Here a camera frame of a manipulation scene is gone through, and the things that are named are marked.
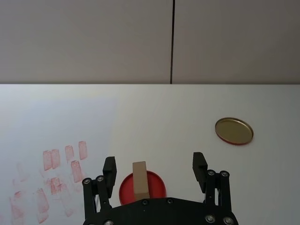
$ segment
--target white tabletop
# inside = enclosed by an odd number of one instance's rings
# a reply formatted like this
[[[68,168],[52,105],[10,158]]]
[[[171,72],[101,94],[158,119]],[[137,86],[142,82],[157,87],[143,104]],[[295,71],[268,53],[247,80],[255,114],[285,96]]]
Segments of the white tabletop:
[[[165,182],[168,196],[203,201],[192,170],[193,152],[200,151],[210,169],[230,173],[239,224],[299,222],[300,86],[2,85],[0,94],[0,135],[32,100],[117,99],[109,142],[118,169],[113,207],[120,205],[119,187],[132,162],[144,160]],[[222,117],[250,124],[253,141],[245,146],[221,141],[214,125]]]

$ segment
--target red lid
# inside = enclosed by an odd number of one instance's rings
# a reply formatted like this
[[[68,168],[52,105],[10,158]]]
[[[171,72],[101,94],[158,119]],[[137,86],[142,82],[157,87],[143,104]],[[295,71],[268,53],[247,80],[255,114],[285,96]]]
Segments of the red lid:
[[[147,178],[150,198],[165,198],[165,184],[163,180],[156,173],[151,171],[147,171]],[[129,174],[121,183],[119,199],[121,205],[135,202],[132,173]]]

